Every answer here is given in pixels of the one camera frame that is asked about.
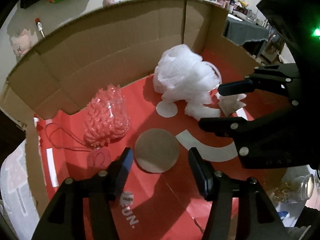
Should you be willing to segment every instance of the white strip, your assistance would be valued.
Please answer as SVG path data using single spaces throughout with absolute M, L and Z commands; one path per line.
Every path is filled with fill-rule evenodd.
M 234 15 L 232 15 L 232 14 L 229 14 L 229 13 L 228 13 L 228 17 L 230 17 L 230 18 L 232 18 L 232 19 L 235 19 L 235 20 L 238 20 L 238 21 L 240 21 L 240 22 L 243 21 L 242 19 L 239 19 L 238 17 L 236 17 L 236 16 L 234 16 Z
M 238 110 L 236 111 L 236 114 L 238 115 L 238 117 L 242 117 L 242 118 L 248 120 L 247 114 L 245 113 L 243 107 L 240 108 L 240 109 L 238 109 Z
M 211 147 L 199 142 L 188 130 L 179 133 L 176 138 L 187 150 L 196 147 L 201 157 L 210 162 L 225 162 L 238 156 L 234 142 L 225 147 Z
M 34 122 L 34 124 L 35 124 L 35 127 L 37 127 L 37 124 L 38 124 L 38 122 L 39 122 L 39 118 L 34 117 L 34 118 L 33 118 L 33 122 Z
M 53 150 L 52 148 L 46 149 L 47 151 L 47 162 L 49 167 L 49 174 L 51 179 L 52 187 L 58 187 L 58 178 L 56 173 L 56 167 L 54 165 L 54 159 L 53 159 Z

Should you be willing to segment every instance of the glass jar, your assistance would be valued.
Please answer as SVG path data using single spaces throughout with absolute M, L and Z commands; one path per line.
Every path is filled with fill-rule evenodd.
M 311 198 L 315 179 L 313 174 L 282 182 L 270 196 L 276 203 L 298 203 Z

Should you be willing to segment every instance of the cardboard wall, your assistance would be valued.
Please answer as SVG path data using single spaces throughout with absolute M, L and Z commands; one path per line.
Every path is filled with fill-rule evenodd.
M 73 114 L 99 88 L 152 73 L 163 51 L 182 43 L 184 8 L 184 0 L 136 0 L 90 13 L 38 43 L 9 86 L 44 119 Z
M 98 89 L 125 86 L 153 73 L 162 53 L 185 43 L 196 53 L 209 49 L 242 74 L 257 63 L 221 36 L 228 12 L 202 0 L 132 0 L 89 13 L 34 46 L 7 79 L 0 106 L 27 125 L 29 184 L 41 216 L 48 204 L 36 112 L 43 119 L 59 109 L 76 113 Z

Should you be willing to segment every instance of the metal screw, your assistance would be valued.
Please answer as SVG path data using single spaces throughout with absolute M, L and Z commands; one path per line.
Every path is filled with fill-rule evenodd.
M 100 177 L 105 177 L 107 174 L 108 174 L 107 171 L 99 171 L 99 173 L 98 173 L 98 175 L 99 175 Z
M 65 184 L 71 184 L 73 182 L 73 178 L 67 178 L 64 183 Z
M 214 174 L 215 174 L 217 177 L 222 177 L 222 171 L 215 171 Z
M 230 128 L 231 128 L 232 130 L 235 130 L 235 129 L 238 128 L 238 126 L 239 126 L 238 123 L 234 122 L 233 124 L 230 125 Z
M 249 183 L 251 183 L 251 184 L 256 184 L 257 182 L 258 182 L 257 179 L 254 177 L 251 177 L 249 180 Z
M 239 151 L 239 154 L 240 154 L 241 156 L 246 156 L 246 155 L 248 155 L 248 153 L 249 153 L 249 149 L 248 149 L 247 147 L 242 147 L 242 148 L 240 149 L 240 151 Z

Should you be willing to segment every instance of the white circle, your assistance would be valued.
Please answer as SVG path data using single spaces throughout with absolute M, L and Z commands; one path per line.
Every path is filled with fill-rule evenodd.
M 99 175 L 100 177 L 105 177 L 107 174 L 108 174 L 107 171 L 99 171 L 99 173 L 98 173 L 98 175 Z
M 232 130 L 235 130 L 235 129 L 238 128 L 238 126 L 239 126 L 239 125 L 238 125 L 236 122 L 234 122 L 233 124 L 230 125 L 230 128 L 231 128 Z
M 67 178 L 64 182 L 65 184 L 71 184 L 73 182 L 73 178 Z
M 178 108 L 175 103 L 167 103 L 160 101 L 156 106 L 157 113 L 162 117 L 173 117 L 178 113 Z
M 240 149 L 240 151 L 239 151 L 239 154 L 240 154 L 241 156 L 247 156 L 248 153 L 249 153 L 249 149 L 248 149 L 247 147 L 242 147 L 242 148 Z

